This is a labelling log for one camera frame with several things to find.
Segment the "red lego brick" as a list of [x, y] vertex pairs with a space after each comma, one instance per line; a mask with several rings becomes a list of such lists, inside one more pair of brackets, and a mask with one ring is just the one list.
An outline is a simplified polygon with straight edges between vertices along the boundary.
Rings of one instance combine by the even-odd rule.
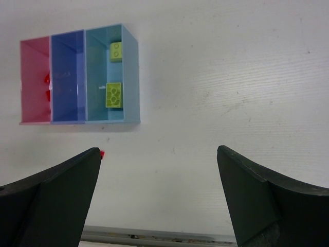
[[50, 83], [50, 73], [48, 73], [46, 75], [46, 77], [44, 78], [44, 83], [46, 83], [46, 84], [49, 84]]

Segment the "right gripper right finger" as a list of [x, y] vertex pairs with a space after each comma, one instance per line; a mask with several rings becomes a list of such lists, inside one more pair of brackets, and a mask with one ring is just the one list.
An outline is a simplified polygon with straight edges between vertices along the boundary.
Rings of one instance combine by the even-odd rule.
[[238, 246], [328, 246], [328, 189], [222, 145], [217, 163]]

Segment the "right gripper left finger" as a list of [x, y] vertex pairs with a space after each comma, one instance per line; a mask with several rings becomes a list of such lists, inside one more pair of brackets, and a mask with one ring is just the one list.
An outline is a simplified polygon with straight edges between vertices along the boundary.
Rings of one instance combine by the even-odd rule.
[[1, 246], [78, 246], [100, 165], [94, 147], [1, 186]]

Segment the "red orange lego stack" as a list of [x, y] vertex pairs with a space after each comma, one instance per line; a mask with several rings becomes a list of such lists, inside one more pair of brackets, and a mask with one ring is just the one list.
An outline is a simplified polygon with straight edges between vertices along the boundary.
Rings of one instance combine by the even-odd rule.
[[48, 102], [51, 102], [51, 90], [47, 90], [45, 93], [46, 93]]

